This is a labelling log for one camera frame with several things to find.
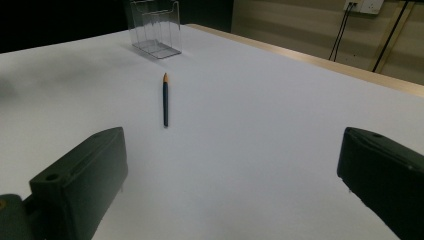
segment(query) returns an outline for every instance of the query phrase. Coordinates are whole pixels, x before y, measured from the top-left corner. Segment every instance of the black cable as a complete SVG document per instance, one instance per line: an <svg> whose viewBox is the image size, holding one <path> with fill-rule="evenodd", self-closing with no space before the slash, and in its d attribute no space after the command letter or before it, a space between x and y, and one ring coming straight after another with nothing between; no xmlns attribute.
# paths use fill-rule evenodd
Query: black cable
<svg viewBox="0 0 424 240"><path fill-rule="evenodd" d="M343 25L346 21L348 13L350 12L349 8L351 9L351 8L353 8L353 6L354 6L354 4L350 2L349 5L346 7L346 10L345 10L345 13L344 13L344 16L343 16L343 19L342 19L342 23L340 24L339 33L337 34L336 41L334 41L333 49L331 49L331 54L330 54L330 57L328 58L328 60L331 60L331 56L333 55L334 49L336 48L336 45L339 42L340 33L342 32Z"/></svg>
<svg viewBox="0 0 424 240"><path fill-rule="evenodd" d="M339 51L340 41L342 40L343 33L344 33L345 28L346 28L347 19L349 18L349 14L352 11L353 6L354 6L354 4L352 4L349 11L347 11L347 16L346 16L345 22L343 24L343 30L342 30L342 33L340 35L339 42L337 43L336 52L334 53L334 62L337 59L337 52Z"/></svg>
<svg viewBox="0 0 424 240"><path fill-rule="evenodd" d="M372 69L372 72L375 72L375 70L377 70L378 64L380 63L381 58L383 58L384 52L386 51L386 48L389 45L390 40L392 39L393 33L395 32L397 25L399 24L399 21L402 18L403 12L405 11L408 3L409 3L409 1L406 1L405 5L403 5L402 10L400 11L398 18L396 19L395 25L393 26L392 30L390 31L389 37L387 38L386 43L384 44L384 47L381 50L380 55L378 56L377 62L375 63L374 68Z"/></svg>

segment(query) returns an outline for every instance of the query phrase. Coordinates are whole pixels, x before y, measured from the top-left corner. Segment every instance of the beige wall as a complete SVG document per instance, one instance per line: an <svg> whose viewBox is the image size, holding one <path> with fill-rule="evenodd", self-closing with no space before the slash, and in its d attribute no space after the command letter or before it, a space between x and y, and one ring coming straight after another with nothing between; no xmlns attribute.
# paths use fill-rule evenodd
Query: beige wall
<svg viewBox="0 0 424 240"><path fill-rule="evenodd" d="M368 69L399 1L379 15L349 16L337 62ZM232 33L328 59L342 18L342 0L235 0ZM382 74L424 85L424 4L414 5Z"/></svg>

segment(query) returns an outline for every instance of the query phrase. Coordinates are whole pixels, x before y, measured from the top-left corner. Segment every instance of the pencil body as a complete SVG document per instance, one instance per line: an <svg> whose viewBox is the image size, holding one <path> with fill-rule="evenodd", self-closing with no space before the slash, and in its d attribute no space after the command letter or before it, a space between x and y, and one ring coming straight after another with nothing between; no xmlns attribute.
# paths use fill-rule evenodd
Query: pencil body
<svg viewBox="0 0 424 240"><path fill-rule="evenodd" d="M168 127L168 77L165 73L163 77L163 125Z"/></svg>

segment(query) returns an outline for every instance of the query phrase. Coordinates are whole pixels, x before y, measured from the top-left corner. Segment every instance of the electrical outlet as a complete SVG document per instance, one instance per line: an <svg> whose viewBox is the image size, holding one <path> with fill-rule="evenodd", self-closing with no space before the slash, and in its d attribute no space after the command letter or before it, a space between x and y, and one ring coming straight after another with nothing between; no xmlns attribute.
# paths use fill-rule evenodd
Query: electrical outlet
<svg viewBox="0 0 424 240"><path fill-rule="evenodd" d="M354 5L352 7L352 10L350 10L350 11L351 12L360 12L363 1L364 0L346 0L345 5L343 7L343 10L347 9L347 7L349 6L349 3L353 3Z"/></svg>
<svg viewBox="0 0 424 240"><path fill-rule="evenodd" d="M359 12L366 14L378 14L384 0L364 0Z"/></svg>

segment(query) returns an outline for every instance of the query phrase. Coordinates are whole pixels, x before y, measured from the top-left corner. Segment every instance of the table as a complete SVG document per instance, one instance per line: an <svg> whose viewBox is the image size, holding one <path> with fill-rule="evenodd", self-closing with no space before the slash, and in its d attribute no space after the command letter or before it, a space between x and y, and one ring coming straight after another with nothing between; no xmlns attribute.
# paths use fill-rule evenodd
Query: table
<svg viewBox="0 0 424 240"><path fill-rule="evenodd" d="M0 193L123 126L129 176L93 239L397 239L336 167L348 126L424 153L419 94L181 30L164 60L126 31L0 55Z"/></svg>

